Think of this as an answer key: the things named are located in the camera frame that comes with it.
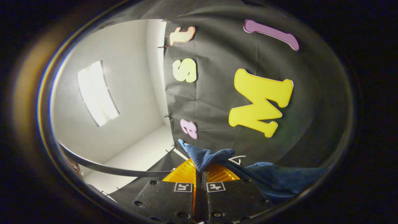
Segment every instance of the white cable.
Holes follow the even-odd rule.
[[[232,157],[232,158],[229,158],[229,159],[235,159],[235,158],[240,158],[240,157],[246,157],[245,155],[240,155],[240,156],[235,156],[235,157]]]
[[[229,161],[231,161],[231,162],[233,162],[233,163],[236,163],[236,164],[238,164],[238,165],[239,165],[239,163],[238,163],[238,162],[236,162],[235,160],[232,160],[232,159],[230,159]]]

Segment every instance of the blue towel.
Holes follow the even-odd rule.
[[[219,163],[234,172],[239,178],[251,178],[258,184],[259,189],[271,198],[287,199],[303,191],[314,183],[327,170],[325,167],[317,168],[292,168],[281,167],[273,163],[260,162],[243,168],[230,162],[235,151],[233,149],[222,149],[216,153],[209,149],[202,149],[194,145],[178,140],[184,150],[192,158],[196,169],[203,172],[211,163]]]

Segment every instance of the black fabric backdrop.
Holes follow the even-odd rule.
[[[293,34],[300,50],[260,33],[246,33],[246,19]],[[187,43],[165,48],[166,100],[172,115],[174,141],[218,151],[233,148],[246,155],[245,164],[267,161],[289,167],[322,165],[340,142],[350,113],[346,71],[321,37],[289,15],[272,8],[249,5],[193,9],[167,22],[165,45],[177,27],[195,27]],[[197,64],[197,80],[177,81],[172,63],[185,58]],[[278,128],[271,138],[262,132],[228,123],[232,108],[251,102],[234,87],[237,69],[264,78],[290,79],[294,89],[289,105],[279,108]],[[196,124],[198,139],[186,135],[181,119]]]
[[[121,12],[104,20],[101,25],[92,30],[92,33],[105,28],[107,25],[114,25],[131,20],[173,19],[191,10],[205,6],[244,5],[243,1],[240,0],[142,0],[138,1],[138,3],[136,1],[131,1],[131,4],[132,7],[123,9]]]

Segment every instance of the white wall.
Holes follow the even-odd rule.
[[[164,81],[160,81],[163,78],[163,69],[160,74],[159,62],[155,62],[154,65],[151,62],[151,71],[160,76],[151,80],[146,53],[146,30],[146,20],[125,22],[99,30],[80,41],[65,63],[55,90],[52,119],[55,136],[74,153],[103,164],[164,125],[164,107],[162,106],[160,111],[157,100],[160,90],[156,92],[155,97],[152,86],[152,83],[154,86],[163,83],[164,86]],[[78,71],[99,60],[103,61],[106,81],[120,112],[119,116],[101,127],[96,126],[85,108],[76,76]],[[138,148],[137,150],[137,153],[132,154],[134,157],[124,162],[141,164],[140,158],[147,158],[146,152]],[[124,163],[114,165],[124,167]],[[134,167],[145,170],[146,164],[142,165]],[[91,171],[85,167],[81,168],[84,176]]]
[[[146,50],[152,86],[155,92],[156,101],[162,117],[168,114],[166,104],[166,92],[164,84],[163,57],[164,49],[158,48],[164,45],[164,32],[166,23],[162,20],[148,20],[146,29]],[[170,127],[169,118],[163,118],[165,125]]]
[[[166,149],[171,149],[173,136],[170,128],[163,125],[151,134],[145,136],[128,149],[118,154],[104,165],[129,170],[146,171],[166,155]],[[121,188],[136,177],[123,177],[93,171],[86,177],[84,181],[93,185],[99,191],[105,191],[108,194]]]

